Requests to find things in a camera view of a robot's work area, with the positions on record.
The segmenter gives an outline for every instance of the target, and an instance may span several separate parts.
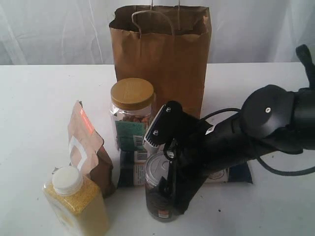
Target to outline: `white backdrop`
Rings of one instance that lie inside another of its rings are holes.
[[[0,0],[0,64],[111,64],[115,9],[149,0]],[[176,5],[156,0],[155,5]],[[210,7],[209,62],[297,61],[315,57],[314,0],[182,0]]]

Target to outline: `yellow grains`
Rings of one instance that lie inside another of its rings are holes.
[[[44,186],[44,191],[52,198],[56,199],[65,208],[67,208],[74,215],[79,215],[85,207],[97,196],[100,188],[87,177],[83,177],[83,184],[81,189],[71,196],[58,195],[53,187],[52,182]]]

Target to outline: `white table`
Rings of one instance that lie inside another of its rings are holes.
[[[287,90],[308,85],[299,63],[209,64],[206,78],[203,115],[241,107],[251,92],[267,84]],[[118,179],[119,155],[108,114],[114,66],[0,66],[0,80],[0,235],[63,235],[41,188],[54,167],[69,164],[67,125],[77,99],[105,139]],[[299,170],[315,165],[314,153],[274,153],[267,162]],[[185,215],[167,224],[148,215],[142,187],[119,189],[105,200],[111,219],[107,235],[314,235],[315,174],[281,177],[257,161],[250,164],[253,185],[203,186]]]

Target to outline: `kraft paper pouch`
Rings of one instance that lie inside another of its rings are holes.
[[[109,24],[117,81],[149,81],[159,108],[170,100],[200,117],[211,37],[210,12],[201,6],[118,8]]]
[[[68,137],[72,166],[94,181],[104,197],[112,194],[115,191],[112,183],[113,163],[103,147],[104,140],[95,131],[79,101],[73,107]]]

